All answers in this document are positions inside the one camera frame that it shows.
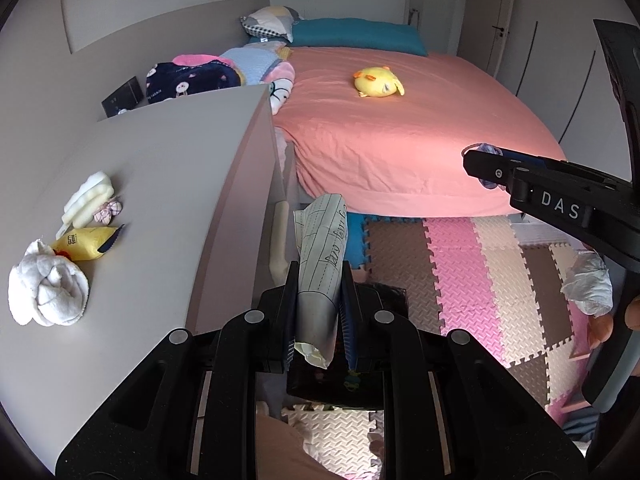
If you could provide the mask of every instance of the pink bedsheet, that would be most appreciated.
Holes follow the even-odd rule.
[[[488,142],[564,158],[542,122],[463,59],[359,48],[294,48],[296,84],[274,124],[296,148],[311,196],[341,193],[350,211],[401,217],[513,212],[509,196],[466,175],[462,150]],[[391,67],[404,96],[358,96],[353,73]]]

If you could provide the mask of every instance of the silver bolt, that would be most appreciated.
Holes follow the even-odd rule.
[[[388,310],[377,311],[374,318],[378,323],[384,323],[384,324],[391,323],[395,319],[394,313],[389,312]]]
[[[454,330],[451,333],[451,340],[459,345],[466,345],[471,341],[471,336],[466,330]]]
[[[174,330],[169,334],[169,343],[174,345],[181,345],[189,338],[189,333],[186,330]]]
[[[250,310],[244,314],[244,320],[247,323],[255,324],[260,323],[264,319],[264,312],[261,310]]]

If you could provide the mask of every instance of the yellow plush toy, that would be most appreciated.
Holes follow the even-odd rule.
[[[404,95],[404,87],[388,66],[371,67],[353,74],[354,85],[360,97],[385,97],[395,94]]]

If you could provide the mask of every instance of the patterned pillow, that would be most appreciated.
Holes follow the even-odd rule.
[[[299,14],[289,7],[271,6],[243,16],[240,22],[250,36],[256,38],[287,38],[293,41],[294,22],[300,20]]]

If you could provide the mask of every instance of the teal pillow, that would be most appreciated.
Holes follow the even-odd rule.
[[[291,46],[350,46],[427,55],[415,28],[359,18],[301,20],[293,25]]]

